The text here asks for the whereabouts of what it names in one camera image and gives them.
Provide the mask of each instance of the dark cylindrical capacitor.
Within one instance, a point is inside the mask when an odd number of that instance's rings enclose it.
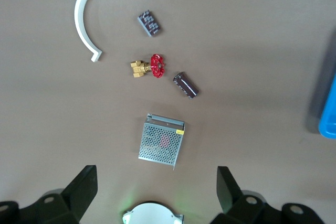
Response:
[[[198,94],[198,89],[192,82],[188,79],[185,72],[178,73],[173,81],[178,85],[183,92],[190,98],[193,99]]]

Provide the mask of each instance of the blue object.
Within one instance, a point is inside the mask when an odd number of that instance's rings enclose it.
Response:
[[[324,106],[319,131],[322,136],[336,139],[336,76]]]

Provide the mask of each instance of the brass fitting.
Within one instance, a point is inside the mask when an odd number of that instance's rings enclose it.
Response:
[[[136,60],[131,63],[131,67],[133,69],[133,76],[142,77],[145,73],[152,71],[151,65],[147,62],[143,62],[142,60]]]

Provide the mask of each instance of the gray floor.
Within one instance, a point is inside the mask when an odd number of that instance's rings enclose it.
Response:
[[[300,202],[336,218],[336,141],[317,117],[336,59],[335,0],[0,0],[0,200],[21,207],[65,187],[87,164],[99,191],[82,219],[122,223],[159,200],[186,224],[220,212],[216,169],[280,208]],[[136,17],[150,9],[162,32]],[[135,79],[129,63],[165,57],[166,74]],[[186,71],[189,100],[172,82]],[[186,122],[175,170],[138,159],[147,113]]]

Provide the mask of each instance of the metal casing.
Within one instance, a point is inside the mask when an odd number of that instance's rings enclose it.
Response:
[[[183,121],[148,114],[143,126],[139,159],[175,167],[183,134]]]

